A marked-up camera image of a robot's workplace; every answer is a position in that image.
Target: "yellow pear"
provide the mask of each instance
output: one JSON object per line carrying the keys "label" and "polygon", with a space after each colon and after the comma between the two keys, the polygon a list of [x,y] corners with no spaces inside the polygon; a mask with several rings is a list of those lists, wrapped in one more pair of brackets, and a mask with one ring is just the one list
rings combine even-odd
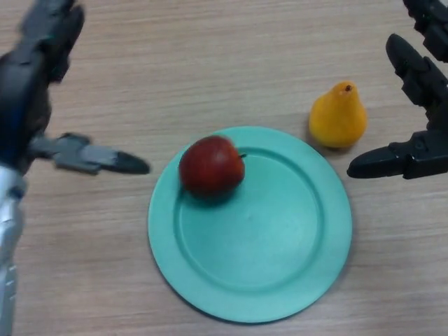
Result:
{"label": "yellow pear", "polygon": [[368,126],[368,114],[358,88],[349,81],[336,84],[313,104],[309,132],[322,146],[346,148],[354,145]]}

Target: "teal plate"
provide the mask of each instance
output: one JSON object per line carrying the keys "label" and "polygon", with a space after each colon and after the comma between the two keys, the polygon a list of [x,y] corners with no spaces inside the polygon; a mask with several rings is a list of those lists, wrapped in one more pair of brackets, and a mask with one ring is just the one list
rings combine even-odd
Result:
{"label": "teal plate", "polygon": [[305,142],[264,127],[218,131],[245,153],[231,197],[205,203],[183,192],[182,150],[149,207],[149,240],[171,287],[227,321],[266,323],[300,312],[336,281],[349,254],[349,199],[330,164]]}

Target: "red apple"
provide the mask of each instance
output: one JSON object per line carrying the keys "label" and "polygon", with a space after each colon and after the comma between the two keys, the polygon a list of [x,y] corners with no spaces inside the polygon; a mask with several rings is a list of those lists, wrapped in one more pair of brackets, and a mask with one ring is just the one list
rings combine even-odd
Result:
{"label": "red apple", "polygon": [[244,178],[244,163],[231,140],[211,135],[195,142],[179,163],[183,187],[193,195],[215,197],[235,189]]}

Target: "tabletop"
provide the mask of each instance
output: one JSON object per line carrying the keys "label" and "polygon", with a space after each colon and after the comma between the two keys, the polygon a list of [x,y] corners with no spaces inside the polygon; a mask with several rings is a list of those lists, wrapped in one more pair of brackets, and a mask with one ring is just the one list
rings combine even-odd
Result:
{"label": "tabletop", "polygon": [[[31,0],[0,3],[0,52]],[[426,125],[386,56],[392,33],[429,55],[402,1],[84,0],[87,21],[48,133],[91,135],[153,166],[96,177],[36,162],[17,248],[15,336],[441,336],[448,333],[446,176],[356,180],[357,155]],[[441,69],[448,68],[441,64]],[[306,137],[320,94],[353,80],[370,119],[350,151],[322,151],[353,209],[353,246],[339,281],[284,321],[215,321],[182,302],[148,247],[160,173],[182,147],[224,127]]]}

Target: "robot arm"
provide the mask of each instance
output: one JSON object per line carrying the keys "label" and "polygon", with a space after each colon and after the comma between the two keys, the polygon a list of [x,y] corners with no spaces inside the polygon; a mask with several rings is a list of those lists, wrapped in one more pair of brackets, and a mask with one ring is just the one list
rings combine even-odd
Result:
{"label": "robot arm", "polygon": [[13,333],[13,256],[25,226],[20,200],[32,162],[52,160],[56,168],[91,175],[102,169],[121,174],[150,171],[141,158],[92,145],[88,136],[45,135],[51,116],[48,86],[60,83],[67,73],[83,23],[84,10],[74,0],[36,0],[20,26],[21,39],[0,57],[0,336]]}
{"label": "robot arm", "polygon": [[[425,47],[448,62],[448,8],[439,0],[404,0]],[[409,100],[426,110],[426,130],[409,141],[390,143],[355,158],[347,174],[356,179],[402,175],[404,179],[448,172],[448,79],[429,57],[422,57],[405,39],[392,34],[386,52]]]}

